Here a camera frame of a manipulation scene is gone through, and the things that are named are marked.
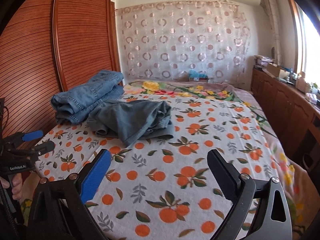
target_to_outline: curtain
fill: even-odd
[[[191,70],[214,82],[245,86],[250,29],[225,1],[171,1],[118,9],[117,34],[126,80],[185,81]]]
[[[276,0],[264,0],[270,18],[273,43],[275,47],[275,64],[282,65],[282,50],[280,42],[280,17]]]

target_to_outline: cardboard box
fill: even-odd
[[[285,71],[282,67],[268,63],[267,71],[269,71],[271,74],[275,75],[278,78],[284,79],[285,77],[289,76],[290,72]]]

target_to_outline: finger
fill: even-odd
[[[7,182],[5,179],[0,177],[0,180],[1,180],[1,184],[2,184],[3,188],[9,188],[10,187],[9,182]]]
[[[22,198],[22,191],[20,191],[18,194],[12,195],[12,198],[14,200],[20,200]]]
[[[21,190],[22,190],[22,183],[20,183],[19,185],[13,187],[13,189],[12,189],[12,194],[13,194],[13,195],[16,195],[16,194],[18,194]]]
[[[15,186],[19,185],[20,183],[22,183],[22,176],[21,176],[21,173],[17,173],[12,178],[12,184],[15,187]]]

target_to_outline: bed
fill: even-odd
[[[58,125],[53,152],[40,157],[41,177],[65,179],[92,161],[100,149],[112,163],[87,206],[110,239],[209,239],[232,203],[208,170],[206,155],[217,149],[239,172],[254,179],[280,178],[287,196],[293,237],[298,238],[319,208],[307,173],[288,160],[260,106],[246,91],[228,84],[134,81],[123,101],[166,100],[172,107],[173,139],[139,140],[123,148],[119,139],[99,138],[86,122]],[[22,205],[25,210],[30,202]],[[258,200],[253,201],[238,238],[245,236]]]

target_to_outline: screw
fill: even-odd
[[[47,182],[47,178],[42,178],[39,182],[40,182],[40,184],[44,184]]]
[[[241,173],[240,177],[242,179],[250,179],[250,176],[248,174],[246,174],[246,173]]]
[[[69,179],[76,179],[78,177],[78,174],[77,173],[71,173],[69,175]]]
[[[272,177],[271,180],[272,180],[274,183],[279,183],[279,182],[280,182],[279,178],[277,178],[277,177]]]

